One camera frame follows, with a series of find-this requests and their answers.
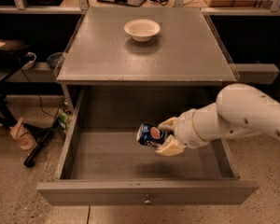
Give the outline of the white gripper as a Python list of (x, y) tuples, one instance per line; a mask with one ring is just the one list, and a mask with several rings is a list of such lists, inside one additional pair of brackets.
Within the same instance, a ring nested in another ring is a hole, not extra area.
[(171, 117), (158, 125), (160, 130), (174, 132), (169, 135), (164, 143), (156, 149), (156, 153), (164, 157), (172, 157), (184, 151), (184, 149), (197, 149), (205, 147), (208, 141), (202, 139), (194, 127), (195, 109), (182, 113), (178, 118)]

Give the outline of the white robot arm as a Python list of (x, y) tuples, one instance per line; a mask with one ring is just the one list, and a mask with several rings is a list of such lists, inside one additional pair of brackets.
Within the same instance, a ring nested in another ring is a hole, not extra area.
[(169, 118), (159, 129), (170, 134), (156, 149), (166, 157), (217, 139), (264, 133), (280, 141), (280, 103), (252, 86), (231, 84), (219, 92), (214, 103)]

